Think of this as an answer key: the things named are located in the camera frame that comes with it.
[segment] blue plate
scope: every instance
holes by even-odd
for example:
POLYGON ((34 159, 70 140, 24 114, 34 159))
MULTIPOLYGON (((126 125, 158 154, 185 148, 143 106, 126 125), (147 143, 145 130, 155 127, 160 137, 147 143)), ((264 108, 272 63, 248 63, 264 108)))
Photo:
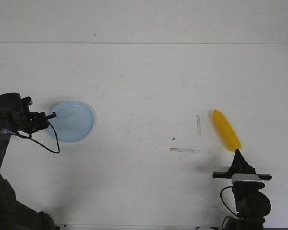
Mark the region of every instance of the blue plate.
MULTIPOLYGON (((95 116, 91 107, 83 102, 62 102, 51 109, 57 117, 50 120, 58 139, 63 142, 78 141, 88 135, 94 127, 95 116)), ((48 133, 55 138, 52 128, 48 133)))

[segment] wire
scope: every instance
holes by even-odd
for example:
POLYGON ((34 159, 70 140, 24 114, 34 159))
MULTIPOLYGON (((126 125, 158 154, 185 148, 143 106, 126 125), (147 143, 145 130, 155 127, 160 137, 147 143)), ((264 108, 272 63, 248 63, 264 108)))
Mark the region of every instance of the wire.
POLYGON ((221 200, 222 200, 223 204, 225 205, 225 207, 226 207, 233 215, 235 215, 236 217, 238 217, 238 215, 237 215, 236 213, 234 213, 234 212, 225 204, 225 202, 224 202, 224 200, 223 200, 223 197, 222 197, 223 191, 226 190, 226 189, 228 189, 228 188, 232 188, 232 187, 233 187, 233 186, 228 186, 228 187, 223 188, 223 189, 221 190, 221 192, 220 192, 220 197, 221 197, 221 200))
POLYGON ((53 150, 49 149, 48 147, 46 147, 45 145, 43 145, 42 143, 40 143, 39 141, 33 139, 33 138, 32 138, 32 133, 30 133, 29 136, 21 135, 21 134, 17 131, 17 129, 14 128, 14 125, 12 124, 12 122, 9 121, 9 123, 10 123, 10 125, 11 125, 11 127, 12 127, 12 129, 13 129, 13 133, 14 133, 14 134, 8 134, 8 135, 18 136, 18 137, 20 137, 20 138, 22 138, 22 139, 29 139, 29 140, 35 142, 36 144, 39 144, 41 147, 43 147, 43 148, 45 148, 45 149, 47 149, 48 151, 53 152, 53 153, 59 153, 59 152, 60 152, 60 145, 59 145, 59 139, 58 139, 57 132, 56 132, 55 128, 53 127, 53 125, 52 125, 49 121, 48 121, 48 123, 49 123, 49 125, 51 126, 51 128, 53 129, 54 135, 55 135, 55 137, 56 137, 56 142, 57 142, 57 146, 58 146, 58 151, 53 151, 53 150))
POLYGON ((60 145, 59 145, 59 139, 58 139, 58 135, 57 135, 57 132, 56 130, 54 129, 54 127, 52 126, 52 124, 48 121, 49 125, 51 126, 51 128, 53 129, 53 132, 54 132, 54 135, 56 136, 56 141, 57 141, 57 146, 58 146, 58 151, 53 151, 49 148, 47 148, 45 145, 41 144, 40 142, 38 142, 37 140, 34 140, 33 138, 29 138, 31 141, 35 142, 36 144, 39 144, 40 146, 42 146, 43 148, 47 149, 48 151, 50 152, 53 152, 53 153, 59 153, 60 152, 60 145))
POLYGON ((232 218, 232 219, 234 219, 233 217, 230 217, 230 216, 225 217, 224 220, 223 220, 223 223, 222 223, 222 228, 221 228, 221 230, 223 230, 225 220, 228 219, 228 218, 232 218))

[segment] black cable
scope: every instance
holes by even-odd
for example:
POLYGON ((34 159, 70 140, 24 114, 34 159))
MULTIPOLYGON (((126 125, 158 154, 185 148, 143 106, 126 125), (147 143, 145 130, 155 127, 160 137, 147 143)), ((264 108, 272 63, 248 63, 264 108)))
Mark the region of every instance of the black cable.
POLYGON ((225 202, 224 202, 224 200, 223 200, 223 197, 222 197, 223 191, 224 191, 225 189, 232 188, 232 187, 233 187, 233 186, 228 186, 228 187, 223 188, 223 189, 221 190, 221 192, 220 192, 220 197, 221 197, 221 200, 222 200, 223 204, 225 205, 225 207, 226 207, 233 215, 235 215, 236 217, 238 217, 238 215, 237 215, 236 213, 234 213, 234 212, 225 204, 225 202))
POLYGON ((53 151, 49 148, 47 148, 45 145, 43 145, 42 143, 38 142, 37 140, 34 140, 33 138, 28 138, 30 139, 31 141, 34 141, 36 144, 39 144, 40 146, 42 146, 43 148, 47 149, 48 151, 50 152, 53 152, 53 153, 59 153, 60 152, 60 146, 59 146, 59 139, 58 139, 58 135, 57 135, 57 132, 56 130, 54 129, 54 127, 52 126, 52 124, 48 121, 49 125, 51 126, 51 128, 53 129, 53 132, 54 132, 54 135, 56 136, 56 141, 57 141, 57 146, 58 146, 58 151, 53 151))
POLYGON ((230 216, 225 217, 224 220, 223 220, 223 223, 222 223, 221 230, 223 230, 225 220, 228 219, 228 218, 232 218, 232 219, 234 219, 233 217, 230 217, 230 216))
POLYGON ((48 121, 48 123, 49 123, 49 125, 51 126, 51 128, 53 129, 54 135, 56 136, 58 151, 53 151, 53 150, 49 149, 48 147, 46 147, 45 145, 43 145, 42 143, 38 142, 37 140, 34 140, 34 139, 32 138, 32 134, 31 134, 31 133, 29 134, 29 136, 21 135, 21 134, 17 131, 17 129, 14 128, 14 125, 12 124, 12 122, 9 121, 9 123, 10 123, 10 125, 11 125, 11 127, 12 127, 12 129, 13 129, 13 133, 14 133, 14 134, 9 134, 9 135, 16 135, 16 136, 18 136, 18 137, 20 137, 20 138, 22 138, 22 139, 29 139, 29 140, 35 142, 36 144, 39 144, 41 147, 47 149, 47 150, 50 151, 50 152, 53 152, 53 153, 59 153, 59 152, 60 152, 60 145, 59 145, 59 139, 58 139, 57 132, 56 132, 55 128, 52 126, 52 124, 51 124, 49 121, 48 121))

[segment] white tabletop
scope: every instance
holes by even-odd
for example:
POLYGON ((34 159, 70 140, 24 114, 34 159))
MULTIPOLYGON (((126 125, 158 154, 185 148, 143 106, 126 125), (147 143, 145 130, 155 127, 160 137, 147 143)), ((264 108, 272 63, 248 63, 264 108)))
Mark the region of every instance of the white tabletop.
MULTIPOLYGON (((220 226, 230 180, 212 172, 233 153, 212 124, 218 109, 248 163, 273 176, 265 227, 288 228, 288 45, 0 44, 6 92, 31 96, 31 111, 62 101, 95 111, 90 136, 59 155, 21 139, 7 150, 1 173, 18 200, 56 223, 220 226)), ((55 148, 46 131, 33 137, 55 148)), ((230 191, 226 201, 234 208, 230 191)))

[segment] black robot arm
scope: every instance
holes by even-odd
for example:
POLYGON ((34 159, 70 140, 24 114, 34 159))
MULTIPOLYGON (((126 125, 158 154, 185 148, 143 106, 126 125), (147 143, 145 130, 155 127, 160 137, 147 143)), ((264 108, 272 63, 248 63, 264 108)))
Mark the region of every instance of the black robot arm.
POLYGON ((236 203, 236 216, 230 218, 225 230, 263 230, 264 216, 271 211, 269 199, 259 189, 264 188, 261 180, 270 180, 271 175, 256 174, 243 158, 239 149, 235 151, 232 166, 227 172, 213 172, 213 178, 229 178, 232 180, 232 191, 236 203))
MULTIPOLYGON (((45 129, 48 120, 55 114, 46 116, 44 112, 30 112, 31 98, 20 97, 18 93, 0 96, 0 168, 11 135, 25 137, 19 131, 29 134, 45 129)), ((44 212, 36 212, 18 202, 15 191, 0 174, 0 230, 59 230, 51 217, 44 212)))

